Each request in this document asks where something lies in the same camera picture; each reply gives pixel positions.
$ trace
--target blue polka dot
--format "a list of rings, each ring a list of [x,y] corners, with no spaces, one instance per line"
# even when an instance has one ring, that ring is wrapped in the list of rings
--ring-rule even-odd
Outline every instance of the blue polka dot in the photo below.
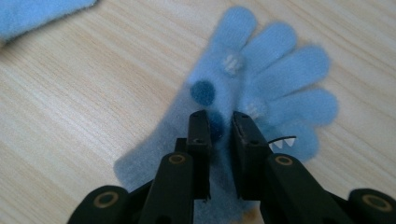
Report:
[[[209,127],[212,142],[218,141],[224,134],[224,119],[218,111],[209,111]]]
[[[215,94],[215,87],[207,80],[197,81],[190,89],[192,99],[200,105],[212,105]]]

